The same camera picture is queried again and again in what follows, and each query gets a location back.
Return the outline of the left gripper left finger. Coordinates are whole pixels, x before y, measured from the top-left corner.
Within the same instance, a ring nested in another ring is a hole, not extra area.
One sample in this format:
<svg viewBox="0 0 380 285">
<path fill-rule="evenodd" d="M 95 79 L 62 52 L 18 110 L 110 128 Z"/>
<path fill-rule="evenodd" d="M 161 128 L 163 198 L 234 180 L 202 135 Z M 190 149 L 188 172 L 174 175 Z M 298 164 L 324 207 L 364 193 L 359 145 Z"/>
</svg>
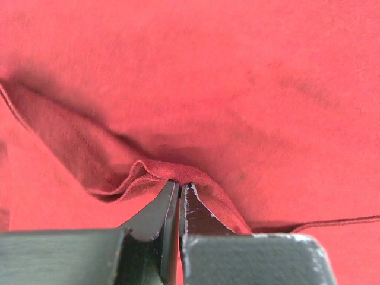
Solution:
<svg viewBox="0 0 380 285">
<path fill-rule="evenodd" d="M 174 284 L 179 185 L 113 229 L 1 234 L 2 284 Z"/>
</svg>

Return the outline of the dark red t-shirt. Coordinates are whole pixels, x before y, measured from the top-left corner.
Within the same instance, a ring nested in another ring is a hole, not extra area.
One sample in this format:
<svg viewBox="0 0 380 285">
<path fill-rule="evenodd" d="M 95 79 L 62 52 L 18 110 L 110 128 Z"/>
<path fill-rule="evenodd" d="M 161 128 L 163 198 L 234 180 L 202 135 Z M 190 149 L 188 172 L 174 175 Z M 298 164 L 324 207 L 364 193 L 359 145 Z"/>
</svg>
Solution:
<svg viewBox="0 0 380 285">
<path fill-rule="evenodd" d="M 114 227 L 168 179 L 379 283 L 378 1 L 2 1 L 1 229 Z"/>
</svg>

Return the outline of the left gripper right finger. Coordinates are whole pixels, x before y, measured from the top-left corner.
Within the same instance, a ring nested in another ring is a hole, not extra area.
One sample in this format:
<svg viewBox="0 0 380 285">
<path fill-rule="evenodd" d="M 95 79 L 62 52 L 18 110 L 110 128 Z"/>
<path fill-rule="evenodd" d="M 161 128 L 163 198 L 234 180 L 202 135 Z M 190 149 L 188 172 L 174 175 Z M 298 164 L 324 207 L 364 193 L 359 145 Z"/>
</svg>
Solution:
<svg viewBox="0 0 380 285">
<path fill-rule="evenodd" d="M 185 284 L 336 284 L 324 248 L 311 236 L 237 234 L 182 188 L 180 255 Z"/>
</svg>

